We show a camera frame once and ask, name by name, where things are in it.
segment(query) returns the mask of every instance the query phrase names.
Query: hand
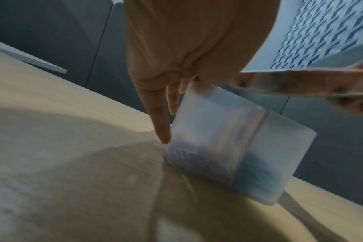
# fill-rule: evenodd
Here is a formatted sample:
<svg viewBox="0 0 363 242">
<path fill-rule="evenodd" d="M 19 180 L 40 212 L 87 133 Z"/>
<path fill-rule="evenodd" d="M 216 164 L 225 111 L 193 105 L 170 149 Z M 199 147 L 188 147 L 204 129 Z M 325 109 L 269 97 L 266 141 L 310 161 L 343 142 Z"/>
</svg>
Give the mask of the hand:
<svg viewBox="0 0 363 242">
<path fill-rule="evenodd" d="M 191 80 L 229 82 L 271 30 L 280 0 L 127 0 L 127 66 L 160 140 Z"/>
<path fill-rule="evenodd" d="M 350 66 L 363 69 L 363 60 Z M 363 97 L 361 98 L 328 98 L 328 101 L 347 112 L 363 114 Z"/>
</svg>

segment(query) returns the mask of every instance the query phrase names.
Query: wooden table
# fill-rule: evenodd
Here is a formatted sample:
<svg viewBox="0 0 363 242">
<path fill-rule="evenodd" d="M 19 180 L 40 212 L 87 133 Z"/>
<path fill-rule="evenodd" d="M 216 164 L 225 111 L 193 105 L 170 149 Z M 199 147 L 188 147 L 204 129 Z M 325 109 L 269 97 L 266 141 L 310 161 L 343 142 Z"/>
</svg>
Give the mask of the wooden table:
<svg viewBox="0 0 363 242">
<path fill-rule="evenodd" d="M 146 114 L 0 54 L 9 241 L 362 242 L 363 207 L 298 179 L 266 206 L 184 174 Z"/>
</svg>

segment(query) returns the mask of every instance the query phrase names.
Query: blue zigzag pattern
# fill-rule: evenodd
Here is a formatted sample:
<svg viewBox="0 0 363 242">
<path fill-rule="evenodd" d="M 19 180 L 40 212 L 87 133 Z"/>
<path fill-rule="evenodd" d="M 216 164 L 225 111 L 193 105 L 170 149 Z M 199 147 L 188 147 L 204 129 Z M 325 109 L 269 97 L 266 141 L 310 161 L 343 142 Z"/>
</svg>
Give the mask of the blue zigzag pattern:
<svg viewBox="0 0 363 242">
<path fill-rule="evenodd" d="M 363 43 L 363 0 L 303 0 L 272 69 L 302 68 Z"/>
</svg>

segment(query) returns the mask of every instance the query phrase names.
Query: table surface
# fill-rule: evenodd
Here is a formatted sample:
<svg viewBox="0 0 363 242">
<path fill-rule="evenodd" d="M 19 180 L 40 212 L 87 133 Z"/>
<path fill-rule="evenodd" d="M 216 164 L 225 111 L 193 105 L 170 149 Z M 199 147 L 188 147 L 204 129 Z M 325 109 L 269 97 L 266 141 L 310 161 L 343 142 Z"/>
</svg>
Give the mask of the table surface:
<svg viewBox="0 0 363 242">
<path fill-rule="evenodd" d="M 8 241 L 362 242 L 363 207 L 295 178 L 266 206 L 184 174 L 148 115 L 0 54 Z"/>
</svg>

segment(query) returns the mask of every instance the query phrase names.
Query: plastic box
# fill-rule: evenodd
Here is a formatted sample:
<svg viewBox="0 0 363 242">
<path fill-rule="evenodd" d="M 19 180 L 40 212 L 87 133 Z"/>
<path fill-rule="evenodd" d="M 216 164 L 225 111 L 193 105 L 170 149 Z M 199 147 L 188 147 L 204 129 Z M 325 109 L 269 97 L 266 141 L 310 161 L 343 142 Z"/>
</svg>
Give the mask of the plastic box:
<svg viewBox="0 0 363 242">
<path fill-rule="evenodd" d="M 264 204 L 278 201 L 316 133 L 219 87 L 191 82 L 171 127 L 174 166 Z"/>
</svg>

